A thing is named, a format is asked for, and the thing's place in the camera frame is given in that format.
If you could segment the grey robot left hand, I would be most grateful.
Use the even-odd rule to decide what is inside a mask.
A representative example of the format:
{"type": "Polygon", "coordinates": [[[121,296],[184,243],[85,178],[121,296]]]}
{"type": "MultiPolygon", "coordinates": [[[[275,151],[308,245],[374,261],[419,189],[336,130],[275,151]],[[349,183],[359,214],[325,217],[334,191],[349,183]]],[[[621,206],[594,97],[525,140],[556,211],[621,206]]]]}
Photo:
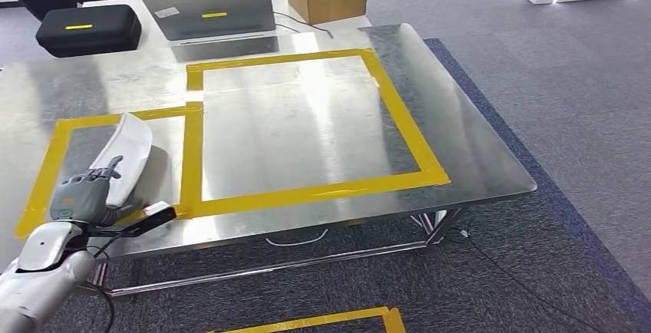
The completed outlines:
{"type": "Polygon", "coordinates": [[[49,206],[50,219],[109,227],[140,209],[144,201],[133,190],[121,204],[107,203],[111,180],[121,178],[116,167],[122,160],[122,156],[113,157],[107,166],[88,169],[57,185],[49,206]]]}

